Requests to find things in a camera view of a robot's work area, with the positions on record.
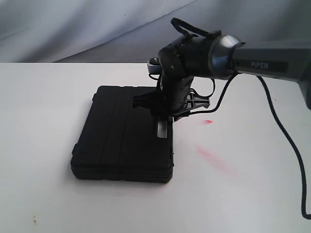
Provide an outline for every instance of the white table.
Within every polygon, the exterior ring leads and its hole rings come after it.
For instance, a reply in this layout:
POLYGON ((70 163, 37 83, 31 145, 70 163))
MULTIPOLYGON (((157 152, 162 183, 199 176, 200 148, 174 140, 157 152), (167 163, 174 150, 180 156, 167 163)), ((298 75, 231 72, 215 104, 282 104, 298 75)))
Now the white table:
MULTIPOLYGON (((311 212, 311 111, 297 84, 266 81, 303 156, 311 212)), ((224 82, 216 84, 211 107, 224 82)), ((145 64, 0 64, 0 232, 311 232, 296 156, 254 76, 238 76, 217 112, 174 124, 175 167, 165 185, 72 174, 71 150, 100 85, 155 81, 145 64)), ((192 87, 204 95, 211 82, 196 78, 192 87)))

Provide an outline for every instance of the black strap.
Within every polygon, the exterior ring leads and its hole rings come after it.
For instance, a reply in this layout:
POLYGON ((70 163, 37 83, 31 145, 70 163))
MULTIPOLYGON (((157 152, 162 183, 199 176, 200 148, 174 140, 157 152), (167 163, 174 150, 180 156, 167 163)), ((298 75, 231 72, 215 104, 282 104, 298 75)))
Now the black strap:
POLYGON ((172 18, 171 20, 171 24, 173 25, 173 27, 179 32, 179 33, 182 33, 186 38, 190 38, 191 35, 189 34, 188 31, 190 32, 193 32, 193 33, 196 33, 200 36, 203 36, 203 37, 208 37, 208 32, 202 30, 202 29, 199 29, 199 28, 196 28, 196 27, 193 27, 192 25, 182 21, 181 19, 178 19, 178 18, 172 18))

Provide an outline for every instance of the robotic arm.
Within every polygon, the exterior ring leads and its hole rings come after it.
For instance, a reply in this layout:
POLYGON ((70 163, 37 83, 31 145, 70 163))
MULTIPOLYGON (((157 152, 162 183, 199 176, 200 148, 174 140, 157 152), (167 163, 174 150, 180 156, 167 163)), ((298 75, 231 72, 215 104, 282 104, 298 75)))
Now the robotic arm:
POLYGON ((304 218, 311 219, 311 214, 306 213, 307 181, 300 152, 278 119, 268 87, 260 77, 299 83, 307 107, 311 109, 311 40, 244 43, 235 36, 223 35, 220 30, 208 33, 177 18, 171 23, 183 35, 161 49, 159 58, 149 61, 149 73, 160 75, 156 91, 134 97, 133 106, 149 108, 158 123, 172 118, 176 121, 189 116, 192 109, 209 106, 208 98, 190 94, 194 76, 228 80, 216 110, 225 89, 237 74, 256 75, 266 91, 273 117, 296 153, 302 178, 301 213, 304 218))

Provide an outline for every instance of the red stain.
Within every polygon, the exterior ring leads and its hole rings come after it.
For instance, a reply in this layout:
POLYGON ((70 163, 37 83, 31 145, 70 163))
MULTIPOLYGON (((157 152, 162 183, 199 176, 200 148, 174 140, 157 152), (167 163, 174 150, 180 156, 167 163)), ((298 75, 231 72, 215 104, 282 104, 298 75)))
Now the red stain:
POLYGON ((213 123, 213 121, 212 120, 203 120, 203 122, 202 122, 202 124, 204 124, 204 125, 207 125, 210 123, 213 123))
POLYGON ((221 170, 222 172, 228 173, 230 175, 236 175, 236 171, 233 168, 229 167, 223 160, 212 155, 211 153, 204 150, 200 146, 197 146, 196 148, 197 148, 197 152, 203 155, 210 162, 212 166, 221 170))

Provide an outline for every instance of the black plastic case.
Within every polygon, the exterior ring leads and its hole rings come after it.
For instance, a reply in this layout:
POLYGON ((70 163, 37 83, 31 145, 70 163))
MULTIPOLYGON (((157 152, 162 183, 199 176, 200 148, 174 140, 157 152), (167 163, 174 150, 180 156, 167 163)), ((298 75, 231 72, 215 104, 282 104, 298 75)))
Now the black plastic case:
POLYGON ((93 97, 71 169, 78 179, 166 183, 173 175, 173 123, 156 136, 148 109, 132 107, 133 96, 154 87, 100 86, 93 97))

